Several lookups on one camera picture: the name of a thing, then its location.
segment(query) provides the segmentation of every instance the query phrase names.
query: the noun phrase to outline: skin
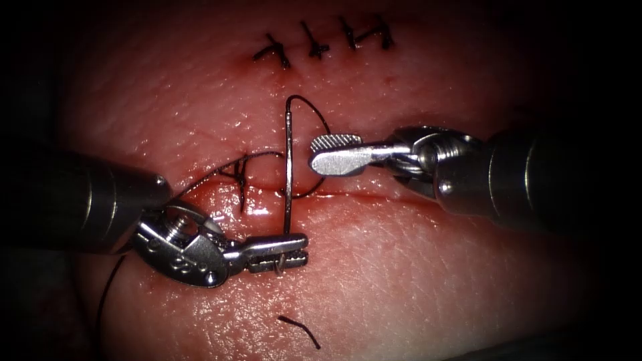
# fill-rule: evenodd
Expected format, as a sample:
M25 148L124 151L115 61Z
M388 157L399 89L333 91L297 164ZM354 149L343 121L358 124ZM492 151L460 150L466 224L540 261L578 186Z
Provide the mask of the skin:
M337 15L358 35L348 48ZM136 6L113 11L69 58L61 141L70 148L163 174L176 192L208 170L263 150L284 150L284 102L311 100L333 132L382 140L396 127L429 124L479 138L530 121L570 91L571 54L549 36L539 9L501 22L502 10L470 4L345 1L319 5ZM308 57L300 24L330 45ZM276 55L284 44L292 68ZM307 167L323 134L295 101L294 191L318 179ZM247 166L246 206L216 177L187 197L219 219L226 236L282 232L282 159ZM384 170L328 179L295 200L292 231L310 239L310 262L232 277L216 289L167 279L131 253L102 319L105 353L118 360L432 360L567 324L590 304L586 265L559 239L483 219L456 217L398 185ZM90 321L116 257L83 256L76 282ZM322 348L279 315L306 324Z

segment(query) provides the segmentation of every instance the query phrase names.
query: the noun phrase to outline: skin sample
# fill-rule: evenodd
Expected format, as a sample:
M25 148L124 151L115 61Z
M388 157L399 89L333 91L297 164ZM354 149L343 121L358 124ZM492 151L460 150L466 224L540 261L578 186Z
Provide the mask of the skin sample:
M350 48L354 36L380 25ZM176 192L244 154L283 152L286 98L312 101L333 132L382 140L396 127L436 125L479 138L546 113L571 89L572 56L536 7L517 25L467 3L248 1L132 5L89 31L69 59L60 139L66 146L160 172ZM327 44L320 61L310 39ZM515 26L511 31L506 27ZM522 37L521 27L538 29ZM253 55L281 43L278 54ZM318 182L307 167L325 133L292 105L294 194ZM284 160L247 163L239 185L215 176L187 199L226 236L279 233ZM590 302L582 259L557 239L445 214L385 170L327 179L292 204L292 232L310 262L282 277L244 273L216 289L166 279L131 254L102 319L105 353L119 360L438 360L572 321ZM76 281L93 321L117 257L83 256ZM280 322L307 325L322 345Z

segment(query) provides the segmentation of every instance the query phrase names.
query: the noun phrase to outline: black suture thread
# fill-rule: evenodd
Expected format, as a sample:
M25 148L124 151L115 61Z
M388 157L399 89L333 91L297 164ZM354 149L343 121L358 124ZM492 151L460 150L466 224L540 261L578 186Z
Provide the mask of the black suture thread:
M100 296L100 301L98 302L98 311L96 312L96 325L95 325L95 331L94 331L94 344L96 347L96 357L98 360L106 360L105 354L102 351L102 344L100 342L100 321L102 319L102 310L105 308L105 300L107 299L107 293L109 292L109 289L112 285L112 281L114 281L114 277L116 277L116 272L118 272L118 269L120 269L120 266L122 265L122 262L125 260L125 256L122 255L116 262L116 265L114 266L114 269L112 269L112 273L109 275L109 278L107 279L107 283L105 283L105 287L102 290L102 295Z
M323 124L323 128L325 128L325 130L326 130L326 133L327 133L327 134L331 134L331 133L332 133L332 132L330 131L330 127L329 127L329 125L328 125L328 122L327 122L327 121L326 121L326 119L323 117L323 115L321 115L321 112L319 112L319 109L317 109L317 108L314 106L314 104L313 104L313 103L311 103L311 101L309 101L309 100L305 99L304 97L302 97L302 96L300 96L300 95L294 94L294 95L291 95L291 96L289 96L289 97L288 97L288 99L286 100L286 113L288 113L288 112L289 112L289 113L292 113L292 100L295 100L295 99L299 99L299 100L301 100L303 103L306 103L306 104L310 107L310 109L312 109L312 111L313 111L313 112L314 112L314 113L319 117L319 119L321 120L321 124ZM323 177L321 177L321 179L319 179L319 181L318 181L314 186L312 186L312 188L311 188L311 189L307 190L306 192L300 193L300 194L298 194L298 195L292 195L292 199L300 199L300 198L304 198L304 197L307 197L307 196L311 195L311 194L312 194L312 193L314 193L314 192L315 192L319 187L321 187L321 185L323 184L323 182L324 182L325 180L326 180L326 177L324 177L324 176L323 176ZM285 191L283 188L281 188L281 189L279 190L279 193L280 193L281 195L283 195L283 196L287 196L287 195L286 195L286 191Z
M310 53L308 53L309 57L318 57L319 60L321 60L321 54L324 53L325 51L330 50L330 46L327 44L320 45L315 39L314 36L312 36L312 32L308 28L308 24L306 24L305 21L301 21L301 26L303 26L303 30L306 32L306 35L308 36L308 39L310 40L310 43L312 43L312 48L310 49Z
M222 170L219 172L220 175L228 176L229 178L232 178L239 185L239 204L240 204L241 214L243 214L243 209L245 208L245 185L247 184L247 179L245 177L246 164L247 164L247 160L241 160L239 162L234 163L233 174L223 172Z
M278 319L279 319L279 321L283 321L283 322L285 322L287 324L295 325L297 327L302 328L303 331L305 331L308 334L310 339L312 339L312 342L314 343L314 347L316 347L317 350L321 349L321 345L319 345L319 343L317 342L316 338L314 338L314 335L312 334L312 332L310 331L310 329L306 325L304 325L304 324L302 324L300 322L291 320L291 319L289 319L289 318L287 318L287 317L285 317L283 315L280 315L278 317Z
M356 44L354 42L354 30L348 25L343 16L339 17L339 21L341 21L341 30L346 34L348 46L350 46L350 49L356 50Z
M276 151L273 151L273 150L269 150L267 152L248 154L248 155L243 156L241 158L238 158L236 160L232 160L231 162L225 163L222 166L220 166L220 167L208 172L206 175L202 176L199 180L196 180L195 182L193 182L192 184L187 186L187 188L185 188L182 192L180 192L175 197L175 199L179 199L179 198L185 196L186 194L192 192L196 188L200 187L203 183L207 182L212 176L215 176L216 174L220 174L220 172L223 169L225 169L225 168L227 168L227 167L229 167L231 165L237 164L239 162L246 162L246 161L248 161L250 159L257 158L259 156L267 156L267 155L273 155L273 156L276 156L278 158L283 158L284 157L283 153L281 153L281 152L276 152Z
M388 50L390 46L395 43L393 41L393 37L391 35L390 27L388 26L388 24L386 24L386 22L383 21L383 18L380 15L375 15L375 17L377 17L377 20L379 21L379 25L375 26L374 28L366 31L365 33L357 37L354 37L352 28L348 26L345 20L343 18L340 18L341 22L343 23L343 29L344 29L344 32L346 33L346 36L348 36L348 32L346 29L350 30L350 36L348 36L348 42L350 43L350 47L352 49L356 49L355 47L352 47L354 43L360 43L368 36L377 34L377 33L381 34L382 36L381 47L383 49Z
M263 48L261 50L259 50L259 52L257 52L256 54L254 54L254 56L252 56L252 60L256 61L256 60L260 59L263 55L265 55L267 53L277 53L277 55L279 55L279 58L281 59L281 66L284 69L289 68L290 67L290 61L288 60L288 57L286 57L286 52L284 50L283 44L281 44L278 41L274 40L272 35L270 35L269 33L267 33L265 36L269 39L270 43L272 43L272 44L269 45L269 46L266 46L265 48Z

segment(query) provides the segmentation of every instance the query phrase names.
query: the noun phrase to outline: metal cylinder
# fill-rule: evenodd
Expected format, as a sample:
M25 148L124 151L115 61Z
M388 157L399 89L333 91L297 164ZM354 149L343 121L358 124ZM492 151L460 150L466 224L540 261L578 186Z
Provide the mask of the metal cylinder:
M435 196L448 212L483 216L527 231L584 233L591 228L585 139L562 131L496 134L478 152L439 162Z
M167 181L146 170L5 138L9 202L2 243L14 247L118 253L144 209L172 196Z

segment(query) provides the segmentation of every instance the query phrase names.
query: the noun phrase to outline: dark background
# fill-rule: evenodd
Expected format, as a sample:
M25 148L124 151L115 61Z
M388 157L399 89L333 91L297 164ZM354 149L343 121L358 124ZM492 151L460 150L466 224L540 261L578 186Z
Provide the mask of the dark background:
M519 26L518 12L511 10L512 2L484 1L483 4L496 9L503 21L512 23L513 27ZM2 137L21 136L38 142L56 142L58 105L65 86L61 72L64 56L82 44L85 30L95 26L96 19L108 21L110 9L115 6L116 3L67 0L22 1L5 8L1 22L5 64L1 82ZM560 36L570 39L569 44L576 55L576 74L572 77L576 92L564 100L563 112L578 117L578 136L584 136L581 130L596 128L604 128L610 134L608 129L619 121L613 116L610 100L614 85L609 81L618 73L615 69L622 67L615 41L621 34L612 26L618 17L610 17L608 7L590 9L588 6L557 2L548 6L550 17L547 21L558 22ZM531 31L525 32L524 36L537 34ZM587 155L595 159L595 168L587 169L587 181L595 182L596 192L587 197L594 197L596 212L605 214L603 224L596 225L595 239L586 241L588 249L597 250L594 265L600 275L596 278L596 285L602 290L600 302L580 324L558 334L493 353L472 354L467 359L638 358L640 272L636 267L636 253L629 246L631 242L624 243L624 247L621 245L622 240L635 236L620 234L623 220L614 222L609 217L611 209L600 203L610 191L608 163L600 157L608 153L605 149L608 140L587 137L586 141L596 144L596 154ZM13 154L2 154L2 157L7 165L2 177L10 177L11 167L20 166L20 149ZM4 244L19 245L28 241L28 230L8 229L10 232L5 232ZM0 338L0 357L6 360L93 359L91 327L81 316L70 277L69 256L14 247L3 247L2 254L0 325L5 331Z

